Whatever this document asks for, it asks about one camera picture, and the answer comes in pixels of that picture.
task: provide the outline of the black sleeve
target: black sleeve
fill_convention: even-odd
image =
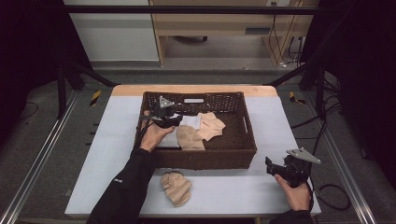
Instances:
[[[154,170],[152,155],[144,149],[134,149],[123,170],[112,179],[93,208],[87,223],[136,223]]]
[[[314,224],[309,211],[289,210],[282,215],[272,219],[269,224]]]

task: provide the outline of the metal bracket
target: metal bracket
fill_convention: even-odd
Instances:
[[[298,149],[290,149],[286,150],[286,152],[294,158],[303,160],[303,161],[310,161],[316,164],[321,164],[321,161],[314,157],[311,153],[305,150],[303,147]]]
[[[160,108],[166,108],[166,107],[170,107],[175,105],[174,102],[170,102],[168,100],[166,100],[165,98],[163,98],[162,96],[160,96]]]

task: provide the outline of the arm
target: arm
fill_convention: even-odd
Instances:
[[[276,182],[285,191],[291,210],[270,221],[270,224],[295,223],[313,224],[309,203],[311,193],[308,186],[303,183],[299,187],[291,188],[280,175],[275,175]]]
[[[87,223],[136,223],[155,170],[150,152],[173,130],[174,127],[162,129],[155,123],[148,127],[140,148],[134,148],[125,167],[113,178],[93,208]]]

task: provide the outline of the tape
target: tape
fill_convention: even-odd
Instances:
[[[96,104],[96,102],[98,101],[98,98],[99,98],[101,92],[102,92],[102,91],[96,91],[96,92],[93,94],[92,100],[91,100],[91,102],[90,102],[90,106],[94,106],[94,105]]]
[[[294,102],[294,103],[298,103],[298,104],[300,104],[300,105],[305,105],[305,100],[297,100],[295,97],[294,97],[294,92],[290,92],[290,101],[291,102]]]

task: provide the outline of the metal frame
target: metal frame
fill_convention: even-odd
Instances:
[[[324,54],[326,49],[326,45],[329,39],[332,38],[334,31],[337,28],[337,25],[342,22],[345,18],[346,14],[350,10],[350,7],[353,5],[354,1],[350,4],[349,8],[345,10],[342,7],[335,8],[325,8],[325,7],[182,7],[182,6],[171,6],[171,7],[148,7],[148,6],[55,6],[55,7],[38,7],[37,9],[44,13],[134,13],[134,14],[148,14],[148,13],[158,13],[158,14],[270,14],[270,15],[323,15],[323,14],[334,14],[334,13],[344,13],[344,16],[341,17],[339,21],[336,22],[334,28],[329,32],[328,36],[324,39],[322,44],[319,46],[318,50],[313,54],[313,56],[308,60],[306,64],[303,66],[296,68],[295,70],[287,73],[285,76],[269,83],[266,85],[278,86],[284,81],[295,77],[302,72],[310,71],[310,76],[307,83],[304,84],[304,88],[312,84],[312,80],[315,80],[315,73],[320,72],[322,70],[320,68],[320,60]],[[47,139],[45,145],[42,147],[39,155],[37,156],[35,163],[31,167],[28,175],[25,177],[19,191],[14,197],[12,203],[7,208],[7,211],[2,215],[0,219],[0,223],[11,224],[14,223],[21,211],[24,202],[29,196],[30,191],[32,190],[35,181],[38,179],[38,176],[42,170],[43,165],[45,164],[56,140],[69,117],[71,110],[73,109],[74,102],[76,101],[78,95],[74,95],[71,98],[71,103],[69,106],[65,106],[65,92],[64,92],[64,76],[62,73],[62,64],[69,64],[77,70],[86,73],[92,78],[99,80],[107,86],[115,86],[117,84],[112,83],[111,81],[106,80],[105,78],[100,77],[95,74],[91,69],[84,68],[76,62],[64,62],[64,60],[70,60],[67,57],[64,57],[65,52],[58,52],[60,57],[60,68],[58,71],[58,82],[59,82],[59,100],[60,100],[60,114],[58,121],[55,123],[52,132],[49,134],[49,138]],[[354,204],[358,217],[360,218],[362,223],[375,223],[375,219],[373,214],[371,213],[370,208],[368,207],[364,197],[361,194],[359,187],[357,186],[354,178],[349,172],[346,164],[344,163],[335,143],[332,140],[332,137],[329,133],[325,133],[326,141],[329,146],[331,146],[331,156],[337,170],[341,176],[341,179],[346,186],[346,190],[351,197],[351,201]]]

